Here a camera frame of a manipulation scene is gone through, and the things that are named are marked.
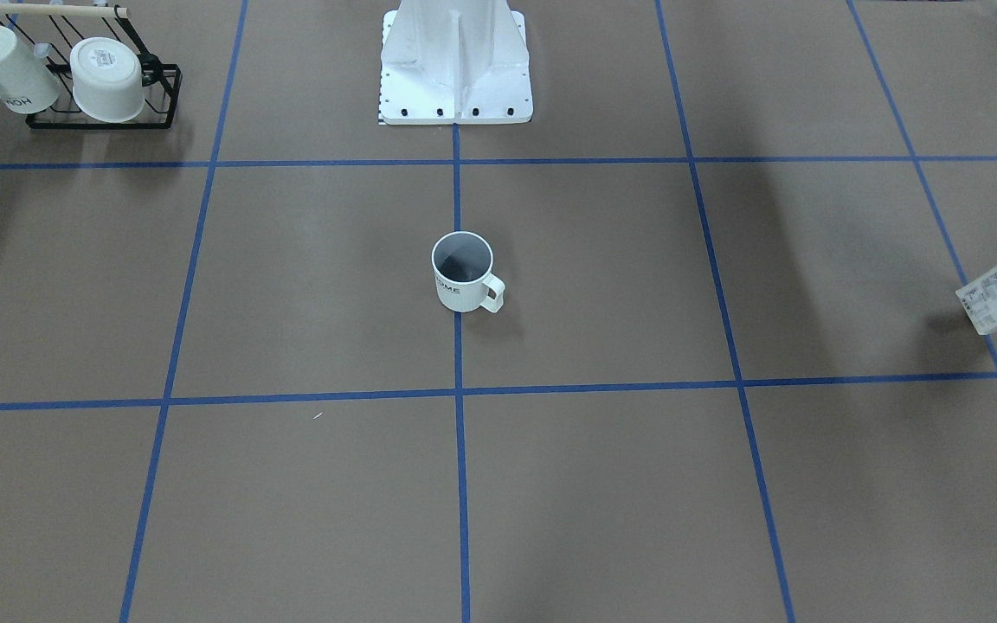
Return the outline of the white mug purple rim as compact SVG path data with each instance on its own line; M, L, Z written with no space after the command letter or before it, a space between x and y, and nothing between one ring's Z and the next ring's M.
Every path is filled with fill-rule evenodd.
M444 307L459 314L501 311L505 284L493 272L493 248L483 237L468 230L450 232L435 242L430 260Z

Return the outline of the white cup upside down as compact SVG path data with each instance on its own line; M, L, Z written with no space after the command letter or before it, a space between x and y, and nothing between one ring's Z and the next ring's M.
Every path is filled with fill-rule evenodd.
M144 110L141 61L126 44L111 38L87 38L68 56L74 102L88 117L123 123Z

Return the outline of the white pedestal column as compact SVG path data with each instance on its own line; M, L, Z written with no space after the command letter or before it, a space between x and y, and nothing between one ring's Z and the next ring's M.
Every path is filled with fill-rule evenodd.
M402 1L381 35L380 123L533 119L525 16L506 1Z

